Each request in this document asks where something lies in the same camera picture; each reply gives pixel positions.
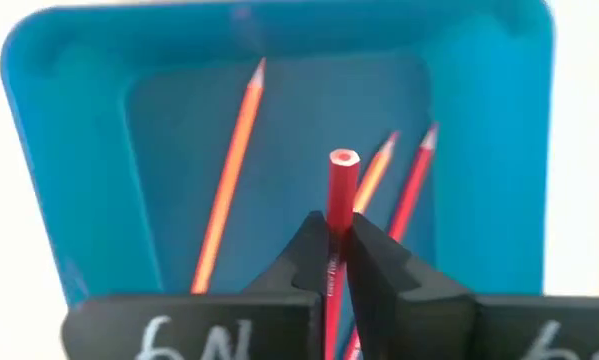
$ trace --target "pencil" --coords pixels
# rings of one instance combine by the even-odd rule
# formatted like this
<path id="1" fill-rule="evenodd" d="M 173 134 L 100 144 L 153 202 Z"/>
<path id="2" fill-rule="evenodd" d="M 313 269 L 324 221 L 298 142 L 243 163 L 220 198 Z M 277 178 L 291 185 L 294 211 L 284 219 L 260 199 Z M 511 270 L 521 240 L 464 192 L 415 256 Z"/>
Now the pencil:
<path id="1" fill-rule="evenodd" d="M 255 70 L 241 103 L 237 123 L 232 133 L 230 147 L 221 172 L 219 186 L 210 211 L 210 220 L 203 238 L 199 261 L 190 292 L 203 294 L 208 291 L 210 277 L 215 267 L 217 253 L 221 245 L 221 236 L 230 212 L 230 203 L 237 186 L 241 164 L 248 147 L 250 133 L 257 116 L 259 102 L 264 89 L 264 71 L 266 59 L 263 58 Z"/>
<path id="2" fill-rule="evenodd" d="M 419 197 L 419 192 L 421 191 L 421 186 L 423 185 L 432 162 L 432 157 L 437 144 L 437 128 L 437 123 L 434 123 L 426 133 L 421 145 L 419 145 L 419 151 L 415 156 L 413 170 L 406 182 L 404 192 L 399 200 L 397 211 L 395 212 L 390 230 L 388 231 L 388 235 L 399 243 L 406 232 L 408 221 L 410 220 L 417 198 Z M 344 360 L 356 360 L 360 351 L 361 343 L 359 342 L 359 333 L 357 333 L 357 327 L 355 326 L 352 330 L 343 358 Z"/>
<path id="3" fill-rule="evenodd" d="M 335 356 L 345 270 L 341 251 L 347 232 L 352 226 L 358 176 L 359 155 L 356 152 L 338 149 L 330 153 L 326 221 L 336 238 L 331 241 L 328 254 L 325 360 L 333 360 Z"/>
<path id="4" fill-rule="evenodd" d="M 390 164 L 390 160 L 392 159 L 392 151 L 395 147 L 398 137 L 398 131 L 390 134 L 388 140 L 372 158 L 372 161 L 366 170 L 366 174 L 361 179 L 361 183 L 357 189 L 357 194 L 355 195 L 355 212 L 363 214 L 366 211 L 372 195 L 375 193 L 375 190 L 381 182 L 383 175 L 386 173 L 388 164 Z"/>

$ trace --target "sharpened pencil tip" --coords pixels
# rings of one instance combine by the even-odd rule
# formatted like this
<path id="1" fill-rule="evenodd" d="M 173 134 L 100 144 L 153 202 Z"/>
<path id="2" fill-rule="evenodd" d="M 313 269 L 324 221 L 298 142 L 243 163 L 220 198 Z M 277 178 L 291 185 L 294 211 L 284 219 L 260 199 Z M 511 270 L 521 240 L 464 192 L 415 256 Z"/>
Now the sharpened pencil tip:
<path id="1" fill-rule="evenodd" d="M 426 137 L 423 138 L 423 141 L 421 142 L 422 149 L 434 150 L 434 148 L 437 146 L 437 129 L 438 128 L 439 128 L 438 123 L 432 124 L 432 126 L 430 127 L 430 130 L 428 130 L 428 133 L 426 134 Z"/>
<path id="2" fill-rule="evenodd" d="M 266 58 L 262 58 L 261 61 L 259 62 L 259 65 L 257 65 L 257 70 L 255 70 L 255 73 L 252 75 L 252 79 L 250 80 L 250 83 L 253 85 L 263 86 L 265 70 L 266 70 Z"/>
<path id="3" fill-rule="evenodd" d="M 397 139 L 399 138 L 399 131 L 393 131 L 390 134 L 390 137 L 388 138 L 388 140 L 386 140 L 386 142 L 383 144 L 383 146 L 381 147 L 381 152 L 383 153 L 391 153 L 392 149 L 394 149 L 395 144 L 397 143 Z"/>

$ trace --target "blue tray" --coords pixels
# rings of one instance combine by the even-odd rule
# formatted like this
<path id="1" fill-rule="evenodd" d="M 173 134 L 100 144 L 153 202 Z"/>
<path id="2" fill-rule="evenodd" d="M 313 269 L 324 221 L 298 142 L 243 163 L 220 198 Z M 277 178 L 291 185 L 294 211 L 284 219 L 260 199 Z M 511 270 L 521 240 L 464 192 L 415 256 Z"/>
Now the blue tray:
<path id="1" fill-rule="evenodd" d="M 368 210 L 387 224 L 433 117 L 434 186 L 406 246 L 475 290 L 541 291 L 552 56 L 541 1 L 173 4 L 45 10 L 4 46 L 70 305 L 187 291 L 261 56 L 266 91 L 213 292 L 247 284 L 323 209 L 331 149 L 367 165 L 400 130 Z"/>

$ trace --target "white background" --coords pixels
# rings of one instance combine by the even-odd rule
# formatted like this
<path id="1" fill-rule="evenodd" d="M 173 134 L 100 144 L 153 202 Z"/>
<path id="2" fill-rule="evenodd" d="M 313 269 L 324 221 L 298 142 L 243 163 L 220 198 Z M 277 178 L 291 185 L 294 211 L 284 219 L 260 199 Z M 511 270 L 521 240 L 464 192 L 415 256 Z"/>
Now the white background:
<path id="1" fill-rule="evenodd" d="M 70 2 L 1 0 L 0 49 L 17 20 Z M 599 295 L 599 0 L 550 3 L 557 47 L 545 290 Z M 59 326 L 65 312 L 0 81 L 0 359 L 63 359 Z"/>

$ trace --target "black plastic piece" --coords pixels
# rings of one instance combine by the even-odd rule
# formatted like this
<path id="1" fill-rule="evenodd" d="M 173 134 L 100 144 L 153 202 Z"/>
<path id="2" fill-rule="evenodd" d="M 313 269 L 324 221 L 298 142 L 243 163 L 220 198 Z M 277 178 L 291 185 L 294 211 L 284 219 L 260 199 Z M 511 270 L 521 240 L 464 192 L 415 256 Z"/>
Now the black plastic piece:
<path id="1" fill-rule="evenodd" d="M 475 295 L 361 215 L 350 234 L 344 256 L 364 359 L 599 360 L 599 298 Z M 88 301 L 64 322 L 68 358 L 322 359 L 332 239 L 313 212 L 240 294 Z"/>
<path id="2" fill-rule="evenodd" d="M 321 359 L 328 241 L 315 212 L 242 294 L 88 301 L 64 321 L 68 358 Z"/>
<path id="3" fill-rule="evenodd" d="M 599 298 L 479 296 L 475 360 L 599 360 Z"/>
<path id="4" fill-rule="evenodd" d="M 348 284 L 364 359 L 465 359 L 472 293 L 426 265 L 361 215 L 348 248 Z"/>

